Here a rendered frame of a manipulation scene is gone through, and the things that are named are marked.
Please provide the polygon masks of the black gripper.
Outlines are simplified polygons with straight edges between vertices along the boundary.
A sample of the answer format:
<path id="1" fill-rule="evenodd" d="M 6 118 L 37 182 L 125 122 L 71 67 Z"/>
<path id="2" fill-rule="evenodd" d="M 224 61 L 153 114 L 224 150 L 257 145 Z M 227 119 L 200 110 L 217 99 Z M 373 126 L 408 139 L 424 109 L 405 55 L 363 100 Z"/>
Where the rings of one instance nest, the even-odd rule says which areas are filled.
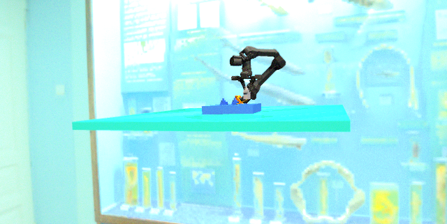
<path id="1" fill-rule="evenodd" d="M 248 70 L 248 68 L 250 68 L 250 70 L 251 70 L 251 66 L 242 66 L 242 69 L 243 68 L 245 70 Z M 251 76 L 249 78 L 241 78 L 238 75 L 234 75 L 234 76 L 231 77 L 231 80 L 238 80 L 238 82 L 241 83 L 243 89 L 245 88 L 245 81 L 244 81 L 244 79 L 250 79 L 250 81 L 249 81 L 249 91 L 251 91 L 251 88 L 252 88 L 252 86 L 254 84 L 254 81 L 256 81 L 256 79 L 262 80 L 263 76 L 261 74 L 258 74 L 258 75 Z"/>

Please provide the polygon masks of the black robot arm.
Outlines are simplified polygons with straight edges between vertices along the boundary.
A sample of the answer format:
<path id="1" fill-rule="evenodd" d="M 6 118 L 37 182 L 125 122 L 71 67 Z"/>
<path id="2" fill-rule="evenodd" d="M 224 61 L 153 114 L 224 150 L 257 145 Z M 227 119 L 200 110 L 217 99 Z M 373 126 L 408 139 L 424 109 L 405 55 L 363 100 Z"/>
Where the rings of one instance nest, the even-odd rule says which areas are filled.
<path id="1" fill-rule="evenodd" d="M 246 56 L 244 56 L 246 54 Z M 262 48 L 256 48 L 254 46 L 246 46 L 239 55 L 233 55 L 230 58 L 230 65 L 231 66 L 251 66 L 251 59 L 254 59 L 256 57 L 274 57 L 272 60 L 271 66 L 262 74 L 263 79 L 262 80 L 256 80 L 254 81 L 254 84 L 251 88 L 250 97 L 252 100 L 256 99 L 256 95 L 260 90 L 261 85 L 276 71 L 282 69 L 286 65 L 286 60 L 280 55 L 279 51 L 277 49 L 262 49 Z M 240 73 L 241 78 L 249 78 L 252 76 L 252 70 L 248 68 L 248 70 L 242 69 L 242 72 Z M 239 99 L 243 102 L 246 99 L 243 99 L 243 96 Z M 247 104 L 251 99 L 246 100 L 243 102 L 244 104 Z"/>

